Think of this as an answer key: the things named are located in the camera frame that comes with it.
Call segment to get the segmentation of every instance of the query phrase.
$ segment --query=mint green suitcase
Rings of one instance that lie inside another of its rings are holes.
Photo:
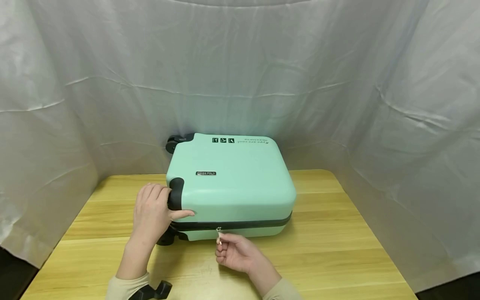
[[[290,220],[296,198],[275,141],[263,136],[171,136],[168,206],[195,216],[172,222],[158,241],[216,239],[219,230],[245,237],[270,236]]]

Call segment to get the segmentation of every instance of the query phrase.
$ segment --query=suitcase zipper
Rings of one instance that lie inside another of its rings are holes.
[[[281,220],[237,221],[237,222],[172,222],[170,227],[176,231],[195,230],[232,230],[247,228],[264,228],[283,226],[290,220],[292,214]]]

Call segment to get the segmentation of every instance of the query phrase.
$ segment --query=wooden table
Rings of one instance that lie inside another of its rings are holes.
[[[274,237],[252,239],[305,299],[415,300],[416,297],[334,175],[290,172],[298,197]],[[132,229],[138,190],[165,175],[119,175],[101,182],[22,300],[100,300]],[[217,265],[215,241],[156,246],[152,284],[173,284],[169,300],[258,299],[248,278]]]

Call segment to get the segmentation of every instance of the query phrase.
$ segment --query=beige sleeve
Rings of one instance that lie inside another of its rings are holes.
[[[146,286],[149,281],[150,275],[148,272],[142,277],[132,280],[118,279],[113,276],[108,282],[105,300],[128,300],[141,287]]]
[[[286,279],[281,279],[263,298],[263,300],[302,300],[297,289]]]

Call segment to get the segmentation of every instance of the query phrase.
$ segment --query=suitcase wheel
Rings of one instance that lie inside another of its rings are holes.
[[[177,146],[179,142],[177,141],[168,141],[167,144],[165,145],[165,149],[167,150],[168,153],[173,154],[175,151],[175,147]]]
[[[167,231],[165,231],[165,233],[160,237],[158,242],[156,242],[156,244],[160,246],[169,246],[173,244],[173,241],[175,240],[175,235],[175,230],[173,230],[172,227],[169,227]]]

